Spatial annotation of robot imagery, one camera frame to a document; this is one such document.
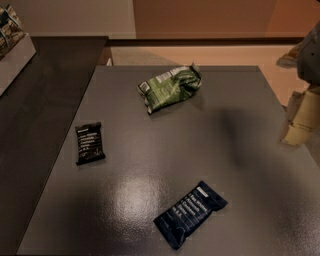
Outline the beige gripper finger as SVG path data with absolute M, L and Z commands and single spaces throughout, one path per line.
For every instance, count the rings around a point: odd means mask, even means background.
M 320 94 L 312 90 L 294 92 L 287 106 L 281 141 L 290 146 L 300 146 L 319 126 Z

